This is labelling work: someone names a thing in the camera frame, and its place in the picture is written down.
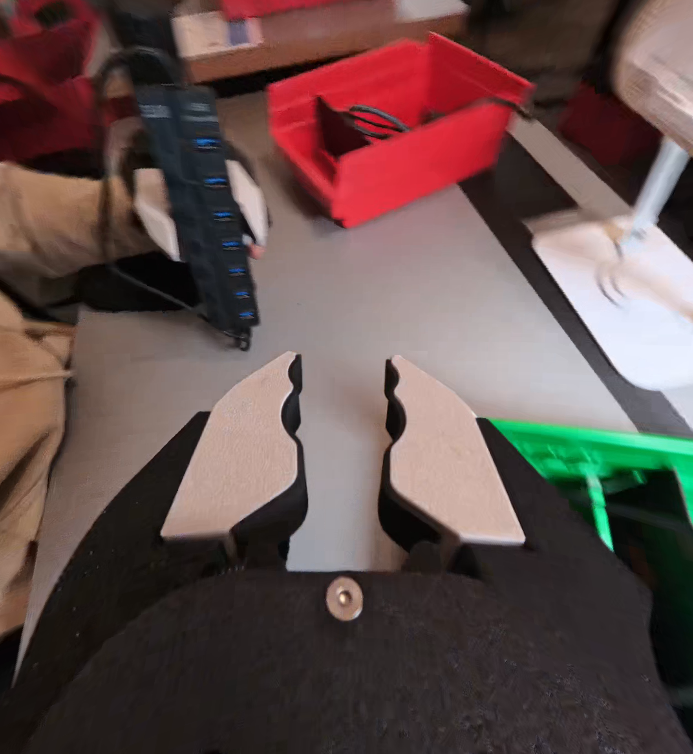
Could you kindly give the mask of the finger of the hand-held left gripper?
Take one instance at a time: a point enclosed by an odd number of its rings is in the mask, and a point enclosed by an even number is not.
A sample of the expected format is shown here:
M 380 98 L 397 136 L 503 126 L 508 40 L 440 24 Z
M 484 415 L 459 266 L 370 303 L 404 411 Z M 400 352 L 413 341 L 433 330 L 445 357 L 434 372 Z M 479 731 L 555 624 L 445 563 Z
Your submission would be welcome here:
M 180 261 L 176 225 L 165 184 L 159 168 L 134 171 L 134 211 L 146 234 L 172 261 Z
M 227 159 L 227 175 L 232 197 L 238 207 L 243 235 L 252 244 L 267 244 L 269 212 L 256 179 L 239 160 Z

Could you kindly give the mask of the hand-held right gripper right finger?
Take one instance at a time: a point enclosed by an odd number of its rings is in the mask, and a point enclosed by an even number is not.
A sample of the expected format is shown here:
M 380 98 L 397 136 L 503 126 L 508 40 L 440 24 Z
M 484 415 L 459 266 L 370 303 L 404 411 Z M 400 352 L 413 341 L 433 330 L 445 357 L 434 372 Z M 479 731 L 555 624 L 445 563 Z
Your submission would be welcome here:
M 526 533 L 472 408 L 407 358 L 386 361 L 379 522 L 403 552 L 441 561 L 475 545 L 522 547 Z

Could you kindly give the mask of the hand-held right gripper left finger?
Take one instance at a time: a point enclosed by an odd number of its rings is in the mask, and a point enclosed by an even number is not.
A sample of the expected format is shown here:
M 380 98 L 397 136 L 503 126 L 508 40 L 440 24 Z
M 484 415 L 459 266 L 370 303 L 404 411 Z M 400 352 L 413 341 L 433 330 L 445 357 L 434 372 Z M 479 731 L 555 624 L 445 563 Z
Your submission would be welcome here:
M 271 547 L 283 559 L 308 510 L 297 437 L 302 357 L 287 351 L 210 411 L 161 529 L 176 544 L 220 542 L 228 560 Z

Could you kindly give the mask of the black multiport usb hub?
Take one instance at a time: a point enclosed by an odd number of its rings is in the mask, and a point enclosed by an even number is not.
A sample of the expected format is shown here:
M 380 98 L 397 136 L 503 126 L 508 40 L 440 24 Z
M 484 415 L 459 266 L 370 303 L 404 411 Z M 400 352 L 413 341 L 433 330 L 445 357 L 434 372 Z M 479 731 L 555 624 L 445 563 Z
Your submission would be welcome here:
M 166 84 L 137 86 L 135 95 L 201 316 L 248 351 L 259 324 L 257 295 L 214 95 Z

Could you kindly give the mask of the green plastic bin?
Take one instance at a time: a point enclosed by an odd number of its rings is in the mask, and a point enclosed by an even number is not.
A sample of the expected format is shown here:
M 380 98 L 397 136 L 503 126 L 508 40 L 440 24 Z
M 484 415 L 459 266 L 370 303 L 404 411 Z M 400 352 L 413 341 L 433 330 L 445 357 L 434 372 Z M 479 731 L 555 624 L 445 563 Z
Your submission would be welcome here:
M 607 498 L 639 482 L 640 473 L 675 471 L 693 525 L 693 439 L 499 419 L 492 423 L 543 478 L 562 492 L 569 506 L 596 529 L 605 546 L 621 561 L 613 545 Z

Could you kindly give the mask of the red plastic bin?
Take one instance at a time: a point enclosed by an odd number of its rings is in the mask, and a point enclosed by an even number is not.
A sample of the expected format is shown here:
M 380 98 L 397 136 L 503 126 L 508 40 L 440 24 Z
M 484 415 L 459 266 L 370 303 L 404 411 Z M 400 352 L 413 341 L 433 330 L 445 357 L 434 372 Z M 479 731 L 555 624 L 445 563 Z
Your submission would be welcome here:
M 291 175 L 351 229 L 486 172 L 535 85 L 431 33 L 271 84 L 269 132 Z M 322 151 L 315 100 L 349 109 L 373 144 L 339 161 Z

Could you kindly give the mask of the person's left forearm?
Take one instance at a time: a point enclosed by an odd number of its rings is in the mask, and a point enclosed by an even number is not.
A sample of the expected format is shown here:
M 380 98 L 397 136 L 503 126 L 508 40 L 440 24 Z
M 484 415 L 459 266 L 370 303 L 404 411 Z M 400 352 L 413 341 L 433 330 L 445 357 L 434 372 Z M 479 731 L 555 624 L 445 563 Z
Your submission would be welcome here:
M 101 187 L 0 162 L 0 274 L 62 278 L 101 264 Z

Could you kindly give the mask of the black wrist rest pad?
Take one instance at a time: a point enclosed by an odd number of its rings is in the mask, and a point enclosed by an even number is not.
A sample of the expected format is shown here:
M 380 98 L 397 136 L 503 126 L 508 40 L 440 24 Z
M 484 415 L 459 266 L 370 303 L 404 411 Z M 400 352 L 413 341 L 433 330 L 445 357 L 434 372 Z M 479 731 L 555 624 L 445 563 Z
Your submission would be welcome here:
M 119 259 L 115 266 L 82 269 L 75 294 L 89 308 L 101 312 L 194 311 L 200 296 L 188 266 L 164 253 L 150 252 Z

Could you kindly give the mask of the black bin divider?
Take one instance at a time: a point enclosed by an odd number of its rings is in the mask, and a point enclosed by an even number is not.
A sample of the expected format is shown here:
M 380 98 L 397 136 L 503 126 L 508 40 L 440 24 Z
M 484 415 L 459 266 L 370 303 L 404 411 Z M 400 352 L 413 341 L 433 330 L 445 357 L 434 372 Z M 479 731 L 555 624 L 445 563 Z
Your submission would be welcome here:
M 652 594 L 650 636 L 672 703 L 693 710 L 693 525 L 678 474 L 640 473 L 609 494 L 618 556 Z
M 358 127 L 349 109 L 334 108 L 324 97 L 317 97 L 315 115 L 322 151 L 332 161 L 373 144 L 374 139 Z

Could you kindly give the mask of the red tote bag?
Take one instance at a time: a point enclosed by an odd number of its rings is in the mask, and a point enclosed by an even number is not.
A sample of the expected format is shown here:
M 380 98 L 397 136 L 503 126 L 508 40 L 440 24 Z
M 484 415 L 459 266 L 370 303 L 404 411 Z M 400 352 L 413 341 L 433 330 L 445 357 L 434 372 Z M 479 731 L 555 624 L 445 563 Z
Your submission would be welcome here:
M 88 66 L 97 52 L 80 23 L 0 42 L 0 162 L 94 149 L 101 127 Z
M 97 12 L 84 1 L 17 1 L 9 19 L 13 35 L 64 30 L 91 32 L 97 28 Z

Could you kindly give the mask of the white document stand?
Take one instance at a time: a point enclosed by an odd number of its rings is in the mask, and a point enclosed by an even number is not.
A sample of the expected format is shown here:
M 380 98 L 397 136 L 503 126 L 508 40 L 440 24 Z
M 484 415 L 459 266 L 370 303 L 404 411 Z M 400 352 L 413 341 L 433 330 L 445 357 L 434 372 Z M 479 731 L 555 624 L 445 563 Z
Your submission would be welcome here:
M 640 2 L 610 67 L 662 135 L 631 214 L 539 223 L 532 248 L 614 369 L 650 391 L 693 384 L 693 261 L 658 219 L 693 159 L 693 1 Z

